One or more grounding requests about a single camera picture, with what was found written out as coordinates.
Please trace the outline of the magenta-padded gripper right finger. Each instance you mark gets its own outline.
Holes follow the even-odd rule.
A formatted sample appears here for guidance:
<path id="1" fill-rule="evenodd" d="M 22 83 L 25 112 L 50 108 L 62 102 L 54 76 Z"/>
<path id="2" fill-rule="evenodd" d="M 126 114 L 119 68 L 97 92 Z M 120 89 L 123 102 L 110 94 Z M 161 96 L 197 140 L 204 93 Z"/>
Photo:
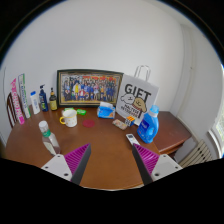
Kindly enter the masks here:
<path id="1" fill-rule="evenodd" d="M 182 169 L 169 155 L 158 155 L 138 144 L 133 144 L 132 153 L 144 185 Z"/>

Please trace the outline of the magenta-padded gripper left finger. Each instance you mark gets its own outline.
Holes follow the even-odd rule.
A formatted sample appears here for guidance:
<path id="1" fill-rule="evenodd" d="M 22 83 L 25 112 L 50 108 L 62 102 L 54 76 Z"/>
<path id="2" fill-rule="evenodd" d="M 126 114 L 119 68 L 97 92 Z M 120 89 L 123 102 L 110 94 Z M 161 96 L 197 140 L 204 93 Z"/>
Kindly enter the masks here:
<path id="1" fill-rule="evenodd" d="M 90 155 L 91 145 L 86 144 L 66 155 L 55 155 L 42 167 L 42 169 L 79 185 Z"/>

